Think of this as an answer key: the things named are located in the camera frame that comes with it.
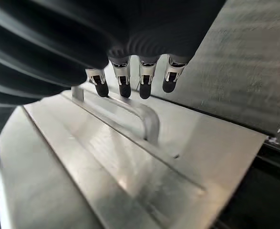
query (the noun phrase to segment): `stainless steel handle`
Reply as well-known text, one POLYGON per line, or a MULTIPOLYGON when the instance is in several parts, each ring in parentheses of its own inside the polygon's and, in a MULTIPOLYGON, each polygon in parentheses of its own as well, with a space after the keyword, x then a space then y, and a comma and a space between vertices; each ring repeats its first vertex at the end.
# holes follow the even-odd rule
MULTIPOLYGON (((84 89, 80 86, 72 87, 72 97, 80 102, 84 102, 83 90, 84 89)), ((144 139, 152 144, 157 144, 159 137, 160 120, 156 112, 144 104, 121 97, 115 93, 109 92, 109 95, 110 96, 104 97, 103 99, 138 116, 144 126, 144 139)))

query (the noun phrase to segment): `metal sheet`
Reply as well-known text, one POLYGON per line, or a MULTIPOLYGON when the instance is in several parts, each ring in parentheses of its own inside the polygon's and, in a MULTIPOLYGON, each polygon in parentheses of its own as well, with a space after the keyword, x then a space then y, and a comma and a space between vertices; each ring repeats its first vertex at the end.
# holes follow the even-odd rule
MULTIPOLYGON (((87 96, 85 102, 92 99, 87 96)), ((164 101, 156 100, 150 105, 166 114, 158 114, 161 127, 167 130, 162 133, 161 128, 160 147, 136 135, 119 134, 60 95, 27 105, 26 109, 88 202, 95 211, 99 210, 99 218, 104 220, 107 212, 98 209, 90 182, 96 185, 95 192, 99 190, 98 194, 94 192, 97 196, 111 192, 111 188, 90 168, 94 161, 162 227, 206 229, 229 200, 266 136, 188 109, 179 116, 182 107, 167 106, 164 101), (168 118, 171 122, 162 123, 168 118), (184 144, 175 142, 180 138, 184 144), (179 151, 179 159, 164 152, 165 144, 179 151)), ((109 199, 103 204, 114 208, 115 203, 109 199)))
MULTIPOLYGON (((166 94, 166 58, 157 64, 152 94, 272 133, 280 142, 280 0, 228 0, 195 57, 166 94)), ((107 69, 112 83, 114 74, 107 69)), ((131 59, 131 86, 138 65, 131 59)))
POLYGON ((103 228, 22 108, 0 135, 0 221, 6 229, 103 228))

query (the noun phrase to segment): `metal plate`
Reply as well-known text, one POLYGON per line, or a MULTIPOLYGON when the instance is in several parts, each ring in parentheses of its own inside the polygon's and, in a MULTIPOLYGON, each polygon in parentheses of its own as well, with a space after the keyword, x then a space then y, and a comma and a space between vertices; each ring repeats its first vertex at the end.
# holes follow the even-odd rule
MULTIPOLYGON (((92 96, 85 94, 84 98, 86 102, 92 96)), ((60 95, 27 105, 26 109, 104 225, 122 228, 113 214, 109 215, 109 209, 121 208, 122 204, 115 206, 117 202, 109 198, 99 205, 96 198, 104 197, 105 192, 118 197, 121 192, 113 191, 115 185, 104 182, 92 163, 105 168, 128 194, 120 194, 121 201, 131 198, 139 204, 135 207, 144 209, 162 227, 208 228, 266 136, 165 101, 148 99, 147 105, 154 108, 161 121, 159 147, 134 134, 135 124, 135 128, 119 134, 60 95), (179 152, 180 157, 173 159, 169 151, 179 152)), ((124 126, 125 117, 118 116, 119 125, 124 126)), ((120 219, 130 220, 133 228, 147 228, 138 217, 143 219, 142 213, 120 219)))
POLYGON ((0 135, 0 222, 6 229, 102 229, 22 108, 0 135))

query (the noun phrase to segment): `black fingertip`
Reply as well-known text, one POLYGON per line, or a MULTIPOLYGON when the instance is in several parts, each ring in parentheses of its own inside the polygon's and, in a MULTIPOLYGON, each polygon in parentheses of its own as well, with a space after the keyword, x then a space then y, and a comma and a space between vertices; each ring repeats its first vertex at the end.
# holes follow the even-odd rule
POLYGON ((105 82, 104 84, 98 83, 96 86, 96 91, 100 97, 107 97, 109 94, 108 84, 105 82))
POLYGON ((140 97, 148 99, 151 93, 151 84, 140 84, 140 97))
POLYGON ((163 80, 163 91, 166 93, 171 93, 176 87, 176 82, 171 82, 171 81, 166 81, 165 79, 163 80))
POLYGON ((120 87, 120 95, 125 97, 125 98, 129 98, 131 95, 131 87, 130 84, 122 84, 119 85, 120 87))

